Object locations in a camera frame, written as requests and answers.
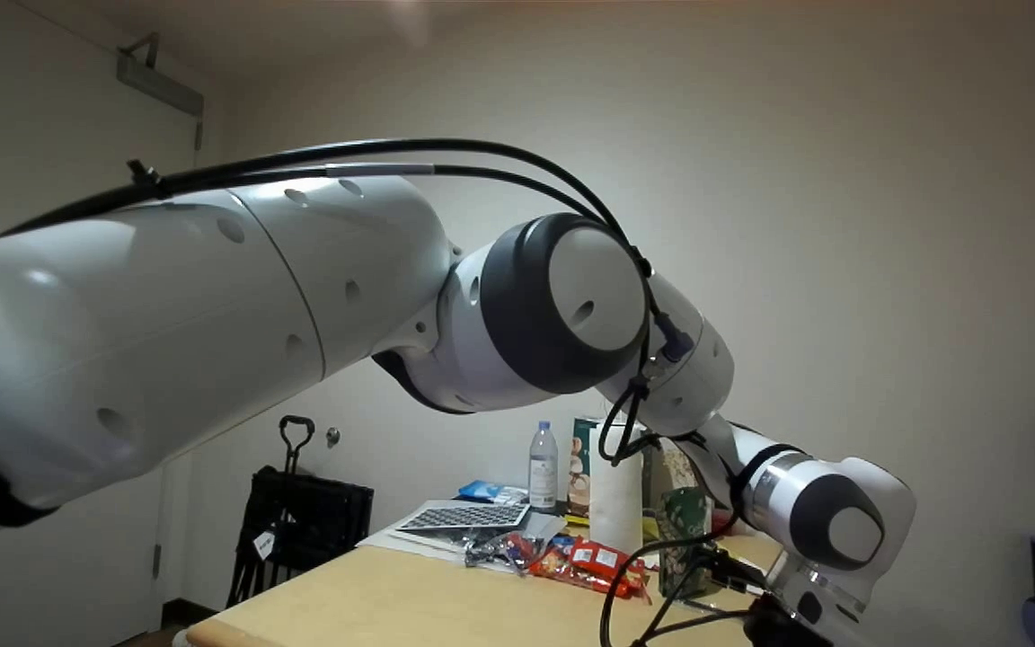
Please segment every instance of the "water bottle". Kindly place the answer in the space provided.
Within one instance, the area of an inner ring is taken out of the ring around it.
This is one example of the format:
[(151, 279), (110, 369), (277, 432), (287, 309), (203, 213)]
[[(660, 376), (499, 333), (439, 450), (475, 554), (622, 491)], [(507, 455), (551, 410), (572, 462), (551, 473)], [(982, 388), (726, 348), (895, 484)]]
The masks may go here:
[(557, 440), (551, 421), (538, 421), (538, 432), (529, 440), (529, 505), (557, 505)]

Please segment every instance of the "ceiling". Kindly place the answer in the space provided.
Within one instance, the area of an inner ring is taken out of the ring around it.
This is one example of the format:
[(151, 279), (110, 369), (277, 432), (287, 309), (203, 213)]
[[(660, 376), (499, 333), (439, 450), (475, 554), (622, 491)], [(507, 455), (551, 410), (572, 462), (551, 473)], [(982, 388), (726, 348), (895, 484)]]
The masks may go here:
[(439, 22), (495, 0), (25, 0), (158, 31), (163, 52), (220, 79), (261, 74), (359, 38), (424, 45)]

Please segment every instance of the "robotic arm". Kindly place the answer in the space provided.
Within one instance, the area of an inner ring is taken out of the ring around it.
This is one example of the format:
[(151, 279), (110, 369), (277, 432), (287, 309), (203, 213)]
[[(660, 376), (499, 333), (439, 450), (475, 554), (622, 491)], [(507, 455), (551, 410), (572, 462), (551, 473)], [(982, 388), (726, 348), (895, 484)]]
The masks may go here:
[(139, 171), (135, 191), (3, 234), (0, 528), (372, 357), (450, 412), (583, 388), (637, 395), (705, 487), (783, 545), (774, 607), (814, 638), (856, 644), (910, 530), (910, 487), (717, 416), (726, 341), (644, 271), (619, 226), (572, 209), (461, 256), (389, 171), (417, 164)]

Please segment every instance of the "white wall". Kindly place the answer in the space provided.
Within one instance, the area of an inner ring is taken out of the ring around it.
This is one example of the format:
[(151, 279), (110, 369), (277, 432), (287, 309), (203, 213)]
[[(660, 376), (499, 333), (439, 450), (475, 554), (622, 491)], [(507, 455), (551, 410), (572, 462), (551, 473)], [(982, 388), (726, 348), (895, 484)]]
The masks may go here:
[[(126, 182), (126, 156), (194, 160), (194, 122), (118, 85), (110, 45), (126, 34), (108, 34), (0, 0), (0, 230)], [(154, 472), (0, 530), (0, 644), (96, 647), (158, 625), (158, 498)]]
[[(1035, 530), (1035, 3), (654, 3), (484, 11), (236, 85), (227, 154), (372, 132), (499, 136), (580, 167), (735, 353), (731, 412), (905, 473), (921, 517), (881, 644), (1022, 644)], [(443, 192), (484, 240), (538, 213)], [(371, 365), (285, 410), (344, 432), (309, 462), (376, 521), (469, 473), (521, 478), (536, 416), (450, 421)], [(188, 587), (223, 595), (272, 421), (194, 452)]]

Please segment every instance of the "white cylinder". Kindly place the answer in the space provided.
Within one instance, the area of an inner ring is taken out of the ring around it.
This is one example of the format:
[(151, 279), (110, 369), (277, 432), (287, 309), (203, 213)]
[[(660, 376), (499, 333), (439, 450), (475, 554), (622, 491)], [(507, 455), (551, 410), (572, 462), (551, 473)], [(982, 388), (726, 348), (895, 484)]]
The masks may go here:
[[(606, 450), (622, 440), (626, 422), (610, 422)], [(644, 455), (630, 455), (619, 466), (600, 455), (600, 432), (590, 436), (590, 537), (614, 548), (638, 548), (644, 517)]]

